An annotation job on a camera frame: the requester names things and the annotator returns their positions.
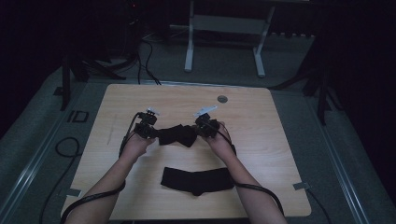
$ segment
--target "hand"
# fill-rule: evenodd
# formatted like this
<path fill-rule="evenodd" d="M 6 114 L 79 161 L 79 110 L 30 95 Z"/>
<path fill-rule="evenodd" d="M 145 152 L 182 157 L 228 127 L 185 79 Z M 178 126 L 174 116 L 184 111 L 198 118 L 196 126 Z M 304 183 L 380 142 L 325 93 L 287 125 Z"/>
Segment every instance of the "hand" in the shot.
<path fill-rule="evenodd" d="M 131 163 L 135 163 L 140 156 L 146 153 L 146 148 L 155 142 L 155 138 L 145 139 L 134 132 L 130 133 L 128 139 L 120 158 L 126 159 Z"/>
<path fill-rule="evenodd" d="M 225 124 L 222 121 L 219 121 L 219 132 L 222 133 L 225 137 L 227 137 L 231 142 L 231 137 L 225 129 Z M 230 146 L 230 143 L 224 139 L 224 137 L 217 133 L 214 138 L 207 137 L 204 140 L 209 144 L 212 148 L 213 152 L 222 160 L 227 161 L 229 158 L 235 157 L 233 153 L 233 149 Z"/>

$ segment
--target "metal stand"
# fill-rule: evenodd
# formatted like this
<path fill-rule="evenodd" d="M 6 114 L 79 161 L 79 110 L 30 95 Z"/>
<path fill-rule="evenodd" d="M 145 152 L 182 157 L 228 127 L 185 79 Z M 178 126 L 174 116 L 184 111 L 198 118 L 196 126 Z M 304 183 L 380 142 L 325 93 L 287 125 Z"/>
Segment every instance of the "metal stand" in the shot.
<path fill-rule="evenodd" d="M 282 82 L 276 86 L 268 87 L 268 90 L 280 91 L 288 86 L 308 78 L 308 82 L 305 84 L 303 88 L 303 93 L 305 96 L 313 96 L 317 89 L 319 89 L 319 98 L 318 98 L 318 119 L 320 120 L 322 125 L 326 125 L 326 121 L 324 118 L 324 112 L 326 109 L 326 96 L 328 93 L 329 86 L 329 77 L 330 77 L 330 68 L 320 67 L 313 68 L 301 74 L 298 74 L 291 79 Z"/>
<path fill-rule="evenodd" d="M 264 66 L 262 64 L 262 46 L 267 37 L 269 24 L 274 15 L 275 7 L 271 7 L 266 20 L 239 19 L 229 17 L 215 17 L 194 14 L 194 1 L 190 0 L 190 25 L 189 25 L 189 45 L 187 47 L 186 63 L 184 71 L 192 71 L 192 59 L 194 53 L 193 32 L 194 30 L 207 30 L 216 32 L 238 33 L 260 35 L 261 40 L 257 47 L 253 48 L 254 60 L 256 62 L 257 74 L 265 77 Z"/>
<path fill-rule="evenodd" d="M 73 71 L 73 74 L 77 81 L 88 81 L 90 78 L 86 65 L 88 64 L 90 67 L 95 68 L 100 73 L 104 74 L 107 77 L 118 80 L 125 80 L 126 77 L 120 77 L 119 75 L 111 72 L 107 68 L 103 67 L 101 64 L 97 63 L 95 60 L 89 59 L 85 57 L 83 54 L 75 53 L 69 51 L 69 54 L 66 54 L 62 59 L 62 107 L 61 111 L 66 110 L 67 105 L 70 102 L 70 70 Z"/>

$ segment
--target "table top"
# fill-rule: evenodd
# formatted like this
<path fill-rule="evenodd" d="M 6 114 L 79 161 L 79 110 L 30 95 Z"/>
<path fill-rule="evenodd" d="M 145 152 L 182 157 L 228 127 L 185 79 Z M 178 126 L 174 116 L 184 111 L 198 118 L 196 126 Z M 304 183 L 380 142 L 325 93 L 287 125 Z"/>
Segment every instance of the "table top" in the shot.
<path fill-rule="evenodd" d="M 224 95 L 228 101 L 220 103 Z M 117 160 L 120 143 L 133 116 L 152 107 L 160 112 L 154 128 L 194 124 L 203 106 L 217 105 L 212 119 L 224 121 L 239 160 L 273 191 L 288 217 L 303 217 L 311 207 L 290 151 L 276 107 L 267 89 L 214 86 L 109 85 L 85 146 L 71 189 L 85 194 Z M 162 186 L 163 168 L 188 172 L 224 167 L 208 144 L 198 137 L 192 147 L 180 143 L 148 147 L 126 179 L 110 219 L 191 219 L 246 217 L 236 189 L 199 197 Z M 68 196 L 64 209 L 78 197 Z"/>

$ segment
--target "black fabric strip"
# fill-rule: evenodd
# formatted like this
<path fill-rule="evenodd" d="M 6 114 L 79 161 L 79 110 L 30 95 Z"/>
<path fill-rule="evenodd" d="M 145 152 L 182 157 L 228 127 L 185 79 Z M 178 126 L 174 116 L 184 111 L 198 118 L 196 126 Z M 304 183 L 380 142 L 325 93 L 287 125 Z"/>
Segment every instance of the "black fabric strip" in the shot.
<path fill-rule="evenodd" d="M 172 128 L 160 129 L 158 130 L 158 134 L 160 146 L 179 142 L 185 147 L 191 147 L 197 139 L 195 130 L 189 125 L 183 126 L 179 124 Z"/>
<path fill-rule="evenodd" d="M 187 172 L 174 168 L 163 169 L 161 185 L 170 189 L 187 191 L 194 196 L 233 188 L 233 181 L 227 168 L 202 172 Z"/>

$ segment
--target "black cable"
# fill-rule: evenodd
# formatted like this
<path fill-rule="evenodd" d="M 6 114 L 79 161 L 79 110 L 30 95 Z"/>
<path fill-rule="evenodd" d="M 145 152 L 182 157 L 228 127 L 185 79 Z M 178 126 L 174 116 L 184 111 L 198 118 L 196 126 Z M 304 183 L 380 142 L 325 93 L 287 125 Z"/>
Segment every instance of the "black cable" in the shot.
<path fill-rule="evenodd" d="M 63 154 L 63 153 L 59 150 L 59 145 L 60 145 L 62 142 L 66 141 L 66 140 L 73 140 L 73 141 L 76 142 L 76 145 L 77 145 L 77 146 L 76 146 L 76 152 L 75 152 L 74 155 L 66 155 L 66 154 Z M 78 142 L 78 140 L 77 140 L 76 138 L 74 138 L 74 137 L 66 137 L 66 138 L 62 139 L 61 141 L 59 141 L 59 142 L 56 144 L 56 146 L 55 146 L 55 150 L 56 150 L 56 153 L 57 153 L 58 155 L 60 155 L 60 156 L 62 156 L 62 157 L 66 157 L 66 158 L 72 158 L 72 160 L 69 162 L 69 165 L 68 165 L 67 168 L 64 170 L 64 173 L 61 175 L 61 177 L 59 177 L 58 181 L 57 181 L 56 184 L 53 186 L 52 190 L 51 190 L 50 193 L 49 193 L 49 196 L 47 197 L 46 201 L 44 202 L 44 205 L 43 205 L 43 207 L 42 207 L 42 209 L 41 209 L 40 217 L 39 217 L 39 220 L 38 220 L 39 223 L 43 223 L 44 212 L 45 212 L 45 210 L 46 210 L 46 207 L 47 207 L 47 205 L 48 205 L 48 203 L 49 203 L 49 201 L 50 201 L 50 197 L 52 196 L 53 192 L 58 188 L 58 185 L 59 185 L 59 184 L 61 183 L 61 181 L 64 179 L 64 176 L 67 174 L 67 172 L 70 170 L 70 168 L 71 168 L 71 166 L 73 165 L 75 159 L 76 159 L 77 157 L 79 157 L 79 156 L 82 155 L 81 153 L 79 153 L 79 142 Z"/>
<path fill-rule="evenodd" d="M 144 39 L 142 39 L 142 42 L 145 43 L 145 44 L 147 44 L 147 45 L 149 45 L 149 47 L 150 47 L 150 51 L 149 51 L 149 54 L 148 54 L 148 58 L 147 58 L 147 60 L 146 60 L 146 65 L 143 66 L 143 67 L 146 69 L 146 72 L 148 73 L 148 76 L 151 77 L 151 78 L 155 81 L 155 83 L 156 83 L 157 85 L 161 85 L 160 80 L 159 80 L 158 78 L 156 78 L 156 77 L 149 71 L 149 59 L 151 58 L 151 54 L 152 54 L 152 45 L 151 45 L 148 41 L 146 41 L 146 40 L 144 40 Z"/>
<path fill-rule="evenodd" d="M 327 221 L 329 222 L 329 224 L 332 224 L 332 221 L 330 220 L 330 216 L 327 213 L 326 209 L 324 208 L 323 204 L 321 204 L 321 202 L 318 200 L 318 198 L 314 195 L 314 193 L 310 190 L 310 189 L 305 189 L 306 192 L 308 192 L 312 198 L 314 198 L 314 200 L 317 202 L 317 204 L 319 205 L 319 207 L 321 208 L 321 210 L 323 211 L 324 215 L 327 218 Z"/>
<path fill-rule="evenodd" d="M 139 62 L 139 70 L 137 71 L 137 83 L 140 85 L 140 73 L 142 70 L 142 60 L 140 58 L 139 53 L 137 53 L 137 61 Z"/>
<path fill-rule="evenodd" d="M 234 147 L 234 145 L 233 145 L 231 139 L 227 138 L 223 133 L 221 133 L 218 129 L 216 129 L 216 128 L 213 127 L 212 125 L 210 125 L 210 124 L 208 124 L 208 123 L 206 123 L 206 122 L 203 122 L 203 124 L 204 124 L 204 125 L 207 125 L 209 128 L 211 128 L 211 129 L 213 129 L 214 131 L 216 131 L 217 133 L 219 133 L 219 134 L 224 138 L 224 140 L 226 140 L 226 141 L 230 144 L 231 148 L 233 149 L 233 152 L 235 152 L 235 155 L 236 155 L 235 147 Z M 282 207 L 282 203 L 280 202 L 280 200 L 277 198 L 277 196 L 276 196 L 271 190 L 266 189 L 266 188 L 264 188 L 264 187 L 262 187 L 262 186 L 256 186 L 256 185 L 250 185 L 250 184 L 241 184 L 241 183 L 235 182 L 232 178 L 231 178 L 231 180 L 232 180 L 233 183 L 234 183 L 237 187 L 239 187 L 239 188 L 254 189 L 254 190 L 258 190 L 258 191 L 267 193 L 268 195 L 270 195 L 270 196 L 274 199 L 274 201 L 276 202 L 276 205 L 277 205 L 277 207 L 279 208 L 280 212 L 282 213 L 283 216 L 285 216 L 285 213 L 284 213 L 283 207 Z"/>
<path fill-rule="evenodd" d="M 283 211 L 283 207 L 282 207 L 282 204 L 280 203 L 280 200 L 277 198 L 277 196 L 271 190 L 263 188 L 262 186 L 249 185 L 249 184 L 240 184 L 240 183 L 235 182 L 234 180 L 233 180 L 233 183 L 239 188 L 254 189 L 254 190 L 261 191 L 261 192 L 264 192 L 264 193 L 270 195 L 274 199 L 274 201 L 276 202 L 276 205 L 279 208 L 279 210 L 282 213 L 282 215 L 285 216 L 285 213 Z"/>
<path fill-rule="evenodd" d="M 139 115 L 139 113 L 136 113 L 134 115 L 134 117 L 133 117 L 133 119 L 131 121 L 131 124 L 129 125 L 128 131 L 126 132 L 125 136 L 123 137 L 123 140 L 122 140 L 122 143 L 121 143 L 121 146 L 120 146 L 120 154 L 119 154 L 119 156 L 121 155 L 126 143 L 129 141 L 129 139 L 131 139 L 132 136 L 134 136 L 134 133 L 131 136 L 129 136 L 129 135 L 131 133 L 132 127 L 134 126 L 134 121 L 136 120 L 138 115 Z M 80 206 L 80 205 L 82 205 L 84 203 L 89 203 L 89 202 L 92 202 L 94 200 L 98 200 L 98 199 L 101 199 L 101 198 L 105 198 L 105 197 L 108 197 L 108 196 L 115 195 L 115 194 L 121 192 L 124 188 L 125 188 L 125 181 L 117 189 L 113 189 L 113 190 L 106 191 L 106 192 L 103 192 L 103 193 L 97 193 L 97 194 L 93 194 L 93 195 L 90 195 L 90 196 L 86 196 L 86 197 L 84 197 L 84 198 L 82 198 L 82 199 L 70 204 L 66 208 L 66 210 L 64 210 L 64 213 L 62 214 L 61 223 L 65 223 L 66 222 L 67 217 L 69 216 L 70 212 L 73 211 L 73 209 L 75 209 L 76 207 L 78 207 L 78 206 Z"/>
<path fill-rule="evenodd" d="M 66 222 L 67 217 L 69 216 L 70 212 L 73 211 L 73 209 L 75 209 L 76 207 L 78 207 L 78 206 L 80 206 L 80 205 L 82 205 L 84 203 L 89 203 L 89 202 L 92 202 L 94 200 L 98 200 L 98 199 L 101 199 L 101 198 L 105 198 L 105 197 L 108 197 L 108 196 L 115 195 L 115 194 L 121 192 L 124 188 L 125 188 L 125 181 L 123 181 L 121 186 L 119 188 L 117 188 L 117 189 L 113 189 L 113 190 L 110 190 L 110 191 L 107 191 L 107 192 L 103 192 L 103 193 L 93 194 L 93 195 L 84 197 L 84 198 L 82 198 L 82 199 L 70 204 L 66 208 L 66 210 L 64 210 L 64 213 L 62 214 L 61 224 Z"/>

